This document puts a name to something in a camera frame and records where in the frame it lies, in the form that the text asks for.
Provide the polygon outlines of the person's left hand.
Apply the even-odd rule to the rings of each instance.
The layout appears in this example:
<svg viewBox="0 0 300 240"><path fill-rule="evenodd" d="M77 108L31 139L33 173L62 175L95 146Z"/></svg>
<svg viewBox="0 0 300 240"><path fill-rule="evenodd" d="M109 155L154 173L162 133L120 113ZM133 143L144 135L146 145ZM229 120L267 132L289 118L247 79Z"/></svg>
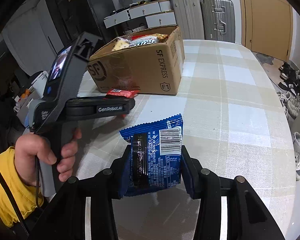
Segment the person's left hand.
<svg viewBox="0 0 300 240"><path fill-rule="evenodd" d="M75 154L78 151L77 141L81 137L81 130L76 128L71 141L61 149L61 161L57 161L43 137L32 133L19 137L15 145L14 165L21 181L26 185L36 186L36 159L39 159L48 165L57 164L58 178L61 182L65 182L72 176Z"/></svg>

